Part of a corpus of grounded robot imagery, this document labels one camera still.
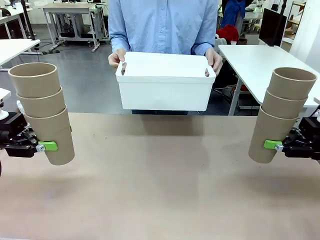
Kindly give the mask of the person's right hand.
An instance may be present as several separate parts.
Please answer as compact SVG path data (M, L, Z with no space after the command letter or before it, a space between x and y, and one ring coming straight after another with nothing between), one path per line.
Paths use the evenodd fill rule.
M115 52L108 56L109 65L115 70L118 68L120 62L125 61L126 50L124 48L119 48Z

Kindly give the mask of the person's left hand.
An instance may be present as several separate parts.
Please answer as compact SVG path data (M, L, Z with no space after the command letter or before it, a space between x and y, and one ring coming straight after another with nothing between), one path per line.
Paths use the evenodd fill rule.
M223 66L222 57L213 49L208 48L205 52L205 57L208 60L208 65L211 66L216 75L218 75Z

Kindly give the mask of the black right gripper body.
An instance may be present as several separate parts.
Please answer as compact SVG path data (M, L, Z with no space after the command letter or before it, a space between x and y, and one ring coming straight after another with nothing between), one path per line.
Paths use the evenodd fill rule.
M320 160L320 122L317 117L303 117L283 140L283 152L288 158Z

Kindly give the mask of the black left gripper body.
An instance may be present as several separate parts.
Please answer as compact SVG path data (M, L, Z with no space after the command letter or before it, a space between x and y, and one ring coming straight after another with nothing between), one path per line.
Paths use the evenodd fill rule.
M22 113L9 112L0 121L0 148L10 157L32 158L36 153L36 135Z

